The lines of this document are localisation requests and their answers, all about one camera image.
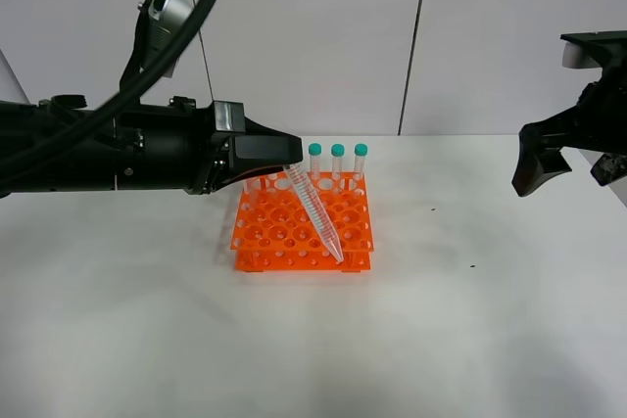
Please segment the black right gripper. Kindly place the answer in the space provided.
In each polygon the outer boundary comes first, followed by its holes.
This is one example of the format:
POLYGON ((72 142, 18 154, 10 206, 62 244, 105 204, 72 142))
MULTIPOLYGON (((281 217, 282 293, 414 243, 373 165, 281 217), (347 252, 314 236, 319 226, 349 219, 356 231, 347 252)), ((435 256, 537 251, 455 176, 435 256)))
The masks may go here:
MULTIPOLYGON (((600 70, 577 99, 574 112, 566 110, 525 124, 518 133, 519 154, 511 184, 527 197, 549 180, 571 172, 561 154, 571 144, 574 115, 577 125, 595 138, 626 140, 626 31, 564 33, 562 65, 573 70, 600 70)), ((608 186, 627 175, 625 154, 603 153, 591 168, 597 183, 608 186)))

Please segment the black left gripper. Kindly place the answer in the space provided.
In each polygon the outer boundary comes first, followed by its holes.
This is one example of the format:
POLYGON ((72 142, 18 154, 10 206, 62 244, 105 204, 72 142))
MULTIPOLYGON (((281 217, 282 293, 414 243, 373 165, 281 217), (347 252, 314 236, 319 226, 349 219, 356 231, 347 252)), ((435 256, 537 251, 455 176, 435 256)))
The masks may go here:
POLYGON ((248 118, 239 102, 137 105, 116 119, 121 190, 210 194, 303 160, 302 139, 248 118))

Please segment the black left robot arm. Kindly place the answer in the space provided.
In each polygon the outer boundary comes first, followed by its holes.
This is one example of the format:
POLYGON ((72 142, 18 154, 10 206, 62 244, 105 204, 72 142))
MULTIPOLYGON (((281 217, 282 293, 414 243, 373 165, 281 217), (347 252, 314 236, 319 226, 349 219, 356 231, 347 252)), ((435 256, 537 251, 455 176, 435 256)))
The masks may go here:
POLYGON ((300 163, 299 137, 245 116, 237 102, 206 108, 126 100, 86 107, 81 95, 1 104, 1 194, 183 190, 211 194, 300 163))

